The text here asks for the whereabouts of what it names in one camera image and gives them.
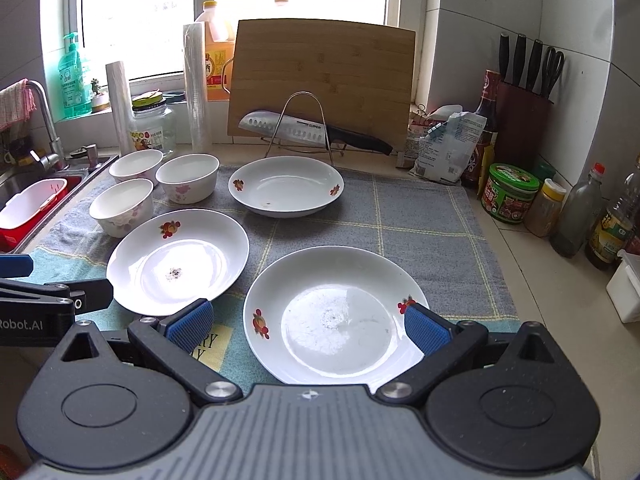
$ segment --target dish towel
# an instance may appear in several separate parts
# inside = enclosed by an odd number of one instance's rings
[[[36,103],[26,79],[0,91],[0,132],[11,124],[26,121],[35,109]]]

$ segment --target white bowl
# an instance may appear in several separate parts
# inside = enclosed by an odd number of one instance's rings
[[[107,265],[113,297],[143,316],[170,316],[213,300],[238,278],[249,238],[229,216],[183,209],[157,216],[119,243]]]
[[[284,383],[366,383],[373,393],[423,358],[404,330],[411,301],[428,306],[414,279],[386,258],[313,247],[260,273],[244,300],[244,334]]]
[[[160,166],[156,179],[178,204],[193,204],[213,193],[220,162],[213,155],[193,153],[169,160]]]
[[[306,156],[251,162],[229,179],[229,193],[254,213],[272,218],[311,215],[342,194],[344,180],[328,164]]]
[[[126,180],[100,193],[89,215],[109,236],[125,237],[154,215],[153,190],[154,183],[146,178]]]
[[[160,150],[140,150],[121,156],[109,166],[109,174],[118,182],[124,182],[132,178],[146,178],[158,184],[156,171],[162,165],[162,152]]]

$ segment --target knife rack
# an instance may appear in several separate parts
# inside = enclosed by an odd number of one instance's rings
[[[301,148],[294,148],[292,146],[283,146],[280,142],[281,139],[278,139],[278,147],[279,148],[283,148],[284,150],[288,150],[290,152],[296,152],[296,153],[307,153],[307,154],[317,154],[317,153],[325,153],[328,152],[329,153],[329,160],[331,161],[331,165],[334,165],[334,153],[332,152],[331,149],[331,143],[329,142],[329,137],[327,135],[327,131],[326,131],[326,121],[324,120],[324,110],[322,110],[322,105],[320,104],[320,100],[311,92],[306,92],[306,91],[301,91],[301,92],[295,92],[294,94],[291,94],[289,96],[289,99],[287,99],[287,102],[284,103],[284,107],[282,108],[282,111],[280,112],[280,117],[278,118],[278,122],[276,123],[276,127],[273,129],[273,135],[271,136],[271,138],[269,139],[269,145],[267,147],[267,152],[264,154],[263,158],[267,158],[269,156],[269,152],[271,151],[271,147],[273,146],[273,141],[276,138],[276,135],[278,134],[278,128],[280,127],[280,123],[282,122],[282,118],[284,117],[285,112],[287,111],[287,106],[289,106],[289,102],[294,98],[297,97],[299,95],[308,95],[310,97],[312,97],[313,99],[316,100],[316,102],[318,103],[318,106],[320,108],[320,115],[322,117],[322,126],[324,126],[324,150],[303,150]],[[265,137],[261,137],[262,140],[267,141],[267,139]],[[343,147],[341,147],[340,150],[338,150],[338,153],[340,153],[341,155],[344,155],[344,150],[346,149],[347,145],[345,144]]]

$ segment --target small potted plant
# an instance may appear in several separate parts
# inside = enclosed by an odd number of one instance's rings
[[[91,79],[91,92],[92,113],[109,108],[109,94],[100,88],[100,82],[95,77]]]

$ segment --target knife block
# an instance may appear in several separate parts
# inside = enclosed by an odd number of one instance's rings
[[[495,162],[513,164],[526,171],[533,169],[552,104],[524,88],[505,82],[498,85]]]

